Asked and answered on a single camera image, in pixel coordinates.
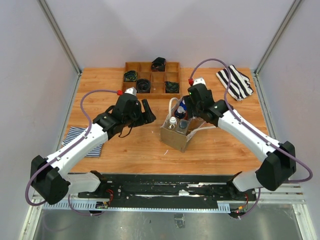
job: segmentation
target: striped cloth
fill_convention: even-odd
[[[239,72],[234,65],[228,67],[231,72],[231,84],[228,90],[228,93],[237,101],[242,101],[246,97],[254,93],[253,89],[250,86],[250,79]],[[222,83],[222,85],[227,88],[228,84],[228,71],[223,69],[216,73],[216,76]]]
[[[76,126],[70,127],[70,130],[66,135],[65,140],[62,142],[62,145],[65,146],[68,143],[70,143],[73,139],[78,137],[84,130],[85,130],[84,127],[76,127]],[[92,151],[90,151],[86,155],[86,157],[91,157],[91,158],[100,157],[101,150],[102,150],[102,144],[100,144],[99,146],[95,147]]]

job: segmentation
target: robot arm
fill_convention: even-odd
[[[239,172],[233,176],[228,182],[231,195],[236,196],[239,192],[259,187],[274,191],[296,172],[296,162],[271,146],[271,144],[279,146],[292,156],[295,156],[295,147],[290,142],[280,143],[267,136],[246,121],[236,110],[233,110],[241,120],[238,121],[228,109],[224,100],[214,102],[212,92],[207,89],[203,78],[195,79],[188,92],[189,96],[184,97],[188,115],[200,117],[207,123],[211,123],[232,134],[262,162],[258,170]],[[267,139],[268,143],[262,141],[243,123],[246,123],[260,136]]]
[[[103,194],[107,180],[98,172],[85,174],[68,174],[70,170],[96,146],[110,140],[114,135],[121,134],[124,127],[130,131],[134,127],[150,124],[156,117],[152,113],[148,101],[142,100],[144,111],[136,97],[137,91],[132,87],[119,96],[116,104],[99,114],[88,128],[69,144],[48,155],[46,158],[36,156],[31,162],[31,176],[45,164],[54,160],[32,182],[35,190],[51,205],[58,203],[68,194],[91,192],[96,196]]]

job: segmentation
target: gray floor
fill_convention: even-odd
[[[71,210],[44,210],[34,240],[69,239],[301,240],[302,237],[291,205],[260,205],[240,221],[225,213],[186,213],[185,228],[177,228],[175,214],[171,212],[109,211],[100,217],[85,217]]]

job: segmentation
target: gray wall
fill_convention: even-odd
[[[31,160],[57,147],[76,74],[35,0],[0,7],[0,234],[16,240]]]
[[[320,237],[320,1],[304,1],[260,74],[278,138],[296,147],[313,170],[303,183],[307,206]],[[295,179],[308,173],[298,166]]]
[[[47,0],[82,68],[163,56],[259,63],[293,0]],[[207,66],[219,66],[209,63]]]

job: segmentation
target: folded cloth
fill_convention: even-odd
[[[73,139],[78,137],[84,130],[85,130],[84,127],[75,127],[75,126],[70,127],[70,130],[66,135],[65,140],[62,142],[62,145],[65,146],[68,143],[70,143]],[[99,146],[95,147],[92,151],[90,151],[86,155],[86,157],[91,157],[91,158],[100,157],[101,150],[102,150],[102,144],[100,144]]]
[[[242,101],[246,97],[252,95],[254,91],[250,86],[250,79],[243,73],[239,72],[234,65],[230,65],[228,68],[231,72],[231,84],[228,93],[237,101]],[[222,85],[227,88],[229,81],[227,69],[225,68],[218,71],[216,76]]]

